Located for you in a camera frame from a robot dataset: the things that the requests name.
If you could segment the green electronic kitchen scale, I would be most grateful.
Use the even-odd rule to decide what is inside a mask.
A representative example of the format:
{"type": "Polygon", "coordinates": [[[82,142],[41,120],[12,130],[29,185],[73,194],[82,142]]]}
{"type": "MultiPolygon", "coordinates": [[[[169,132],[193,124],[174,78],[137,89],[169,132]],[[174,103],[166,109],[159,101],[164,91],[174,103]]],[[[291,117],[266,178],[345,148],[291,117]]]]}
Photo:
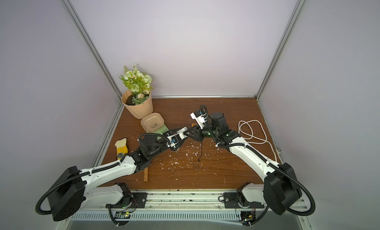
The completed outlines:
{"type": "Polygon", "coordinates": [[[163,135],[167,131],[169,131],[169,129],[166,127],[166,125],[163,125],[162,127],[155,130],[154,133],[163,135]]]}

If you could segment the left controller circuit board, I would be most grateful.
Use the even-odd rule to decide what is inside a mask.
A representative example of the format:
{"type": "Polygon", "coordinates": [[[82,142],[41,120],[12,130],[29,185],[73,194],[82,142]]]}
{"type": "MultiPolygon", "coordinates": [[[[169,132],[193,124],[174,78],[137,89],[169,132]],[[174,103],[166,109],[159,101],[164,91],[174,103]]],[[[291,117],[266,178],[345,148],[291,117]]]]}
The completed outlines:
{"type": "Polygon", "coordinates": [[[116,227],[124,227],[130,222],[131,214],[125,211],[118,211],[113,215],[113,222],[116,227]]]}

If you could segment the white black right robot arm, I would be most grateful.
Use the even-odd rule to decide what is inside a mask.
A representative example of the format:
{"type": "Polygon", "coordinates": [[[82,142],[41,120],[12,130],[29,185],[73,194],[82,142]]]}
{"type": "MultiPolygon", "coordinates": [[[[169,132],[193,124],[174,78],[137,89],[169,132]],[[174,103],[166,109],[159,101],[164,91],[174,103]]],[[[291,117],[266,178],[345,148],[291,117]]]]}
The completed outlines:
{"type": "Polygon", "coordinates": [[[237,131],[229,128],[222,112],[212,115],[204,104],[193,113],[191,118],[197,125],[190,128],[193,139],[201,141],[212,138],[219,148],[228,150],[245,162],[264,182],[264,202],[278,215],[288,211],[298,216],[310,216],[316,210],[316,202],[310,191],[297,180],[294,169],[288,163],[280,164],[251,146],[237,131]],[[292,209],[292,205],[305,194],[310,201],[306,211],[292,209]]]}

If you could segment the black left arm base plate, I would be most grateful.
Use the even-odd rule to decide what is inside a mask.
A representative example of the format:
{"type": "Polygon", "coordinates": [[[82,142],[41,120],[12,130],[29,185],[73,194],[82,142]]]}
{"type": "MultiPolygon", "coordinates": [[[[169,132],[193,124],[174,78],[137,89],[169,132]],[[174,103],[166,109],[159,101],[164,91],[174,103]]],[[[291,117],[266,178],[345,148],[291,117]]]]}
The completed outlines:
{"type": "Polygon", "coordinates": [[[146,201],[147,201],[146,192],[132,192],[131,194],[123,196],[116,204],[107,204],[106,208],[111,208],[111,209],[145,208],[146,201]]]}

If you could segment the right controller circuit board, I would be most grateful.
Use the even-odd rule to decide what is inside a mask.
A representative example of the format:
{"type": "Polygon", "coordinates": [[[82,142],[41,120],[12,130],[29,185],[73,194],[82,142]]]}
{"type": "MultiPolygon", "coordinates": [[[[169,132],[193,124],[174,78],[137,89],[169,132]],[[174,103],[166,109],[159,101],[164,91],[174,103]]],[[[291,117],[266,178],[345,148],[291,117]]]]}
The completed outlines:
{"type": "Polygon", "coordinates": [[[254,212],[242,211],[240,212],[239,222],[245,227],[251,227],[256,221],[256,215],[254,212]]]}

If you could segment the beige flower pot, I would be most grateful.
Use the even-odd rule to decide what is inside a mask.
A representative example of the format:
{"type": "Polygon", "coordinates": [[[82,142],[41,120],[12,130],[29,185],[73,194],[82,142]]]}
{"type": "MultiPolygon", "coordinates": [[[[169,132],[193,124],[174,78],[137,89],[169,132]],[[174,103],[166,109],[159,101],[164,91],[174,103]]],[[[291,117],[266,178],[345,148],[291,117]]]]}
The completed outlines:
{"type": "Polygon", "coordinates": [[[121,102],[127,110],[137,119],[142,119],[145,116],[153,113],[152,96],[149,95],[148,99],[139,105],[128,105],[128,99],[132,97],[130,90],[127,90],[121,96],[121,102]]]}

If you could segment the green white artificial flowers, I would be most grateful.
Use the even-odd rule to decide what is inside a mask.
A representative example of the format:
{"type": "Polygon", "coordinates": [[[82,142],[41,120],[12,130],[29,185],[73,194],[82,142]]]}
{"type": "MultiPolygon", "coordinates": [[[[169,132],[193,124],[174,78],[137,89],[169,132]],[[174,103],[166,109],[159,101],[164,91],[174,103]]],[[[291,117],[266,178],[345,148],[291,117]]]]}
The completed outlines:
{"type": "Polygon", "coordinates": [[[123,74],[119,78],[132,93],[132,97],[127,99],[130,105],[140,105],[148,99],[153,89],[152,77],[142,73],[136,64],[132,65],[132,69],[124,66],[123,74]]]}

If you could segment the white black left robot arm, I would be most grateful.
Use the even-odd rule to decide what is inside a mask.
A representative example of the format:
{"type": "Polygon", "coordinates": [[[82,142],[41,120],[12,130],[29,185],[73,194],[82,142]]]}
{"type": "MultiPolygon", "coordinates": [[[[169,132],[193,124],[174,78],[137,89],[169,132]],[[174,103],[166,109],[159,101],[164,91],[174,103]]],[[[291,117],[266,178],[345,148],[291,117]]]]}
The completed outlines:
{"type": "Polygon", "coordinates": [[[139,136],[139,147],[121,159],[89,169],[66,169],[58,180],[37,201],[35,212],[52,215],[56,222],[67,219],[91,202],[100,202],[104,192],[96,189],[119,177],[133,175],[147,168],[152,160],[171,149],[175,151],[187,139],[187,128],[174,129],[164,134],[144,133],[139,136]]]}

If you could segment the aluminium front rail frame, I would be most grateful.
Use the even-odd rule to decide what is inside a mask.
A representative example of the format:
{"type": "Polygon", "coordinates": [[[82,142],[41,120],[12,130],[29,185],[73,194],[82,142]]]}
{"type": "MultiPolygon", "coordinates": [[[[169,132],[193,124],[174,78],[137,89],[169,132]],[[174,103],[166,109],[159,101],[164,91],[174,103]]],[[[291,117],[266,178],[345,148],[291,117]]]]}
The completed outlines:
{"type": "Polygon", "coordinates": [[[248,186],[246,195],[243,191],[235,189],[193,189],[193,190],[123,190],[121,186],[97,187],[93,190],[86,190],[82,197],[79,198],[78,204],[69,204],[69,207],[79,206],[78,210],[90,208],[104,208],[107,204],[116,204],[123,196],[132,192],[146,192],[147,201],[145,208],[150,205],[171,204],[171,205],[208,205],[212,203],[222,203],[218,197],[225,192],[236,192],[242,194],[248,202],[267,203],[264,200],[263,185],[248,186]]]}

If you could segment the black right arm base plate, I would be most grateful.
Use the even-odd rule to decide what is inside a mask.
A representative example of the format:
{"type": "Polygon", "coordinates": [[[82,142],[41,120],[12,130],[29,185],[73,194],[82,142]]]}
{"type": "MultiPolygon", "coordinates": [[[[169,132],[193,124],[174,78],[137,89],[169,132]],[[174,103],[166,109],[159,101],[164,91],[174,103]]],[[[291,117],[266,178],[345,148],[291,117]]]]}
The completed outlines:
{"type": "Polygon", "coordinates": [[[218,200],[224,204],[226,209],[265,208],[264,204],[260,202],[248,202],[242,194],[236,192],[225,192],[222,196],[218,197],[218,200]]]}

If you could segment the beige panda scale bowl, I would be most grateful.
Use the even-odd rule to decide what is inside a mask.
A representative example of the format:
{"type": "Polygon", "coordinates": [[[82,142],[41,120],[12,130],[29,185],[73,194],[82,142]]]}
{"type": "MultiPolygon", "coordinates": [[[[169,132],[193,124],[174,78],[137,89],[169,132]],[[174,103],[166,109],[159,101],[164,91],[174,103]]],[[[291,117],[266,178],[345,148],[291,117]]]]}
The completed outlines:
{"type": "Polygon", "coordinates": [[[153,133],[164,126],[164,119],[159,113],[151,113],[141,119],[141,126],[147,133],[153,133]]]}

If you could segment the controller circuit board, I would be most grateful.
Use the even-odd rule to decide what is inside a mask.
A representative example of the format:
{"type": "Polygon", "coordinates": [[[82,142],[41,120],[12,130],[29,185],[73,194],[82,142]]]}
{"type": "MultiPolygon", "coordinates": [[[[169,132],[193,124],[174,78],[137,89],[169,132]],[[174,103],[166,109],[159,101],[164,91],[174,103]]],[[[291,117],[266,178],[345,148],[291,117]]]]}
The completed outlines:
{"type": "Polygon", "coordinates": [[[251,227],[256,221],[256,215],[254,212],[242,211],[240,212],[239,222],[245,227],[251,227]]]}
{"type": "Polygon", "coordinates": [[[131,214],[125,211],[118,211],[113,215],[113,222],[116,227],[124,227],[130,222],[131,214]]]}

